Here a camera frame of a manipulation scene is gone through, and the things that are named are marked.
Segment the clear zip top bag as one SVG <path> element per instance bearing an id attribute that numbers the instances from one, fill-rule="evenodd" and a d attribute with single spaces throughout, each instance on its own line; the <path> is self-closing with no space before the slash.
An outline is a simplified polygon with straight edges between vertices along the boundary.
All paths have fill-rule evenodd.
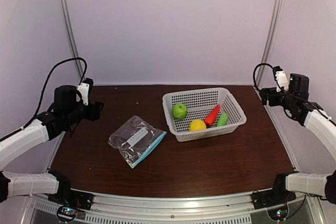
<path id="1" fill-rule="evenodd" d="M 167 132 L 154 128 L 138 116 L 133 116 L 109 137 L 108 144 L 117 149 L 134 169 L 161 143 Z"/>

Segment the green toy cucumber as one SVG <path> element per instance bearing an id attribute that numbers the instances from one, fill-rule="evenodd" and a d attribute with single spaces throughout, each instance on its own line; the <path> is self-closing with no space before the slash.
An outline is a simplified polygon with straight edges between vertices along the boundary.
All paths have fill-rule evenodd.
<path id="1" fill-rule="evenodd" d="M 225 126 L 228 122 L 228 118 L 229 116 L 227 113 L 221 114 L 217 122 L 217 127 Z"/>

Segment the red toy carrot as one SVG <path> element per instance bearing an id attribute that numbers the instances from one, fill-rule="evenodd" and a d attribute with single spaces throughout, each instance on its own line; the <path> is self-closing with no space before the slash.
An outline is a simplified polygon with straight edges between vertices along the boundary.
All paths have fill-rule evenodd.
<path id="1" fill-rule="evenodd" d="M 220 105 L 218 104 L 216 107 L 214 107 L 211 111 L 211 113 L 206 117 L 204 120 L 206 126 L 212 126 L 217 118 L 217 115 L 220 110 Z"/>

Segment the yellow toy lemon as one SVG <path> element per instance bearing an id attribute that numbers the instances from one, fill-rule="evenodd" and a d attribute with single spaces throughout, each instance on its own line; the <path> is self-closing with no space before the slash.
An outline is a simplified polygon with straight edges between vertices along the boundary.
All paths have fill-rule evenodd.
<path id="1" fill-rule="evenodd" d="M 200 131 L 200 130 L 205 130 L 205 129 L 207 129 L 207 126 L 206 126 L 205 122 L 202 121 L 202 120 L 193 120 L 190 123 L 190 128 L 189 128 L 190 132 Z"/>

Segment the green toy apple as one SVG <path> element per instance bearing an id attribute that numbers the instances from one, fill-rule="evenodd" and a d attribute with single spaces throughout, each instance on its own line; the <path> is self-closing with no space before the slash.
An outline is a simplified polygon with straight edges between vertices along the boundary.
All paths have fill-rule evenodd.
<path id="1" fill-rule="evenodd" d="M 178 103 L 173 106 L 172 115 L 175 119 L 182 120 L 187 116 L 187 107 L 183 103 Z"/>

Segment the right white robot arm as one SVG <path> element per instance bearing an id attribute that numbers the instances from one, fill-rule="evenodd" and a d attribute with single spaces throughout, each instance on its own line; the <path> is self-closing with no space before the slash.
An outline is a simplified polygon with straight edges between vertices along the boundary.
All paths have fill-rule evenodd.
<path id="1" fill-rule="evenodd" d="M 258 90 L 262 104 L 280 106 L 284 112 L 289 112 L 289 118 L 313 133 L 335 158 L 335 122 L 319 104 L 309 101 L 309 78 L 297 73 L 287 78 L 282 69 L 275 69 L 273 75 L 276 86 Z M 326 175 L 302 172 L 278 174 L 269 199 L 279 204 L 289 193 L 303 193 L 335 204 L 335 172 Z"/>

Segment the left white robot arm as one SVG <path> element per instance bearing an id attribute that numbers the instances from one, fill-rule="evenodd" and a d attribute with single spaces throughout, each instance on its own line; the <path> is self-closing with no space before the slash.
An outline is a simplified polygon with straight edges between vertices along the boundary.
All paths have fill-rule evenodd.
<path id="1" fill-rule="evenodd" d="M 58 172 L 42 174 L 13 173 L 4 168 L 28 150 L 55 139 L 62 133 L 72 134 L 82 120 L 100 119 L 102 102 L 90 103 L 91 84 L 60 86 L 54 91 L 50 108 L 23 126 L 1 138 L 1 201 L 15 196 L 50 195 L 54 201 L 71 205 L 76 197 L 70 180 Z"/>

